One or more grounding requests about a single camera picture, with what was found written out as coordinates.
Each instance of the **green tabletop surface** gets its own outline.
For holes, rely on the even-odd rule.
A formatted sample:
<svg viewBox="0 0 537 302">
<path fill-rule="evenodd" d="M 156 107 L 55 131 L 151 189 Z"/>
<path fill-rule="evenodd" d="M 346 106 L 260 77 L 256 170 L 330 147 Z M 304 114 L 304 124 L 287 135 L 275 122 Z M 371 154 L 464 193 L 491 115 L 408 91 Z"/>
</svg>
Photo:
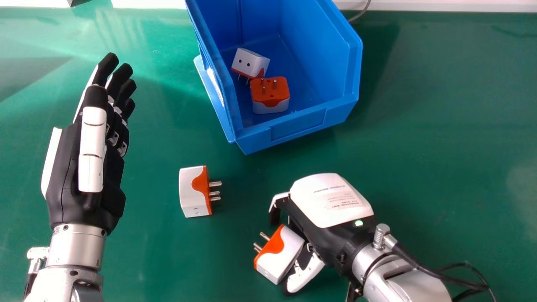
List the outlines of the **green tabletop surface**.
<svg viewBox="0 0 537 302">
<path fill-rule="evenodd" d="M 194 68 L 185 10 L 107 0 L 0 9 L 0 301 L 21 300 L 26 251 L 49 244 L 40 179 L 50 133 L 69 125 L 108 52 L 132 65 L 138 90 L 127 205 L 101 271 L 106 301 L 343 301 L 347 282 L 333 269 L 285 298 L 253 268 L 252 243 L 274 231 L 272 196 L 318 172 L 351 182 L 428 266 L 469 261 L 499 301 L 534 300 L 537 17 L 368 12 L 353 26 L 364 55 L 347 121 L 244 156 Z M 201 164 L 223 182 L 222 200 L 213 216 L 186 219 L 178 170 Z"/>
</svg>

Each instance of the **orange and white plug adapter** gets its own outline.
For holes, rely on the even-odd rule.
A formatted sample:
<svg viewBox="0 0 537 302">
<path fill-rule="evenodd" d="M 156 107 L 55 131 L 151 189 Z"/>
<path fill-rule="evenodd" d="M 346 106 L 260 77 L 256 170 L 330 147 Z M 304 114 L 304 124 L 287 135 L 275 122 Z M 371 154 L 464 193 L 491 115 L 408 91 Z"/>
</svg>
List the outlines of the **orange and white plug adapter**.
<svg viewBox="0 0 537 302">
<path fill-rule="evenodd" d="M 207 166 L 182 168 L 179 170 L 179 202 L 185 217 L 213 214 L 212 202 L 220 200 L 220 192 L 211 192 L 212 187 L 222 182 L 209 182 Z"/>
<path fill-rule="evenodd" d="M 272 283 L 278 284 L 298 257 L 304 239 L 285 225 L 281 225 L 272 237 L 263 232 L 260 235 L 268 242 L 264 247 L 253 244 L 258 253 L 253 260 L 253 267 Z"/>
</svg>

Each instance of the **blue storage box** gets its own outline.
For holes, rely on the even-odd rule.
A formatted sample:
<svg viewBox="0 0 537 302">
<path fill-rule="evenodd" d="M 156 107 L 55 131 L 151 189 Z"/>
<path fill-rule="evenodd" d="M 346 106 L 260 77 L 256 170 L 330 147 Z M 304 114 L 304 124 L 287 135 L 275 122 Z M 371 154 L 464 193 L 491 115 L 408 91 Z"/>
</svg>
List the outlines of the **blue storage box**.
<svg viewBox="0 0 537 302">
<path fill-rule="evenodd" d="M 345 121 L 358 101 L 362 42 L 332 0 L 186 0 L 200 55 L 196 68 L 230 143 L 250 154 Z M 281 113 L 254 114 L 238 47 L 271 59 L 287 78 Z"/>
</svg>

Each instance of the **robotic hand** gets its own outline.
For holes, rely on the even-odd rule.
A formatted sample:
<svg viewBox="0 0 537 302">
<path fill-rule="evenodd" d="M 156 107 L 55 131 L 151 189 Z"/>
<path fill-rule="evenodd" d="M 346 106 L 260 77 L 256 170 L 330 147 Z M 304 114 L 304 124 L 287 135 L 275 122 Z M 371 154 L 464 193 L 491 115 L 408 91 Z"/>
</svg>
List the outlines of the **robotic hand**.
<svg viewBox="0 0 537 302">
<path fill-rule="evenodd" d="M 387 225 L 377 224 L 369 202 L 337 174 L 299 179 L 290 192 L 272 199 L 269 209 L 272 225 L 279 224 L 281 211 L 287 212 L 293 235 L 299 234 L 307 242 L 291 263 L 276 263 L 278 258 L 271 254 L 276 253 L 274 249 L 265 257 L 265 264 L 272 261 L 267 267 L 287 267 L 281 284 L 286 295 L 300 291 L 329 266 L 350 280 L 346 302 L 355 302 L 361 296 L 371 302 L 455 302 L 483 291 L 489 291 L 496 301 L 486 280 L 468 263 L 430 270 L 417 262 L 391 235 Z M 272 240 L 264 233 L 262 236 Z M 291 241 L 289 234 L 279 236 L 279 241 Z M 266 251 L 256 243 L 254 247 L 259 253 L 255 264 L 258 265 Z M 442 274 L 455 267 L 472 269 L 483 283 Z M 444 282 L 465 287 L 467 291 L 452 300 Z"/>
<path fill-rule="evenodd" d="M 28 251 L 25 302 L 103 301 L 98 271 L 125 208 L 120 184 L 135 107 L 132 68 L 124 63 L 113 72 L 118 64 L 113 53 L 97 64 L 72 124 L 52 131 L 41 191 L 53 234 L 50 247 Z"/>
</svg>

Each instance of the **power adapter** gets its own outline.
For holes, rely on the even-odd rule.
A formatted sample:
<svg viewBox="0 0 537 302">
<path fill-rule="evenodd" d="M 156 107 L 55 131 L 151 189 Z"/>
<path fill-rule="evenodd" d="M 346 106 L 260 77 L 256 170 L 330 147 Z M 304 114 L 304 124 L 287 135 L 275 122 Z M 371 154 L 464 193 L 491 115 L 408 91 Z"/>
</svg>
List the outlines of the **power adapter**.
<svg viewBox="0 0 537 302">
<path fill-rule="evenodd" d="M 209 182 L 207 166 L 180 169 L 179 202 L 185 217 L 212 215 L 212 202 L 221 198 L 220 191 L 211 192 L 211 188 L 221 185 L 222 182 Z"/>
<path fill-rule="evenodd" d="M 304 239 L 290 228 L 280 225 L 272 237 L 260 233 L 267 242 L 264 247 L 253 244 L 258 253 L 253 260 L 253 267 L 274 284 L 285 277 L 304 245 Z"/>
</svg>

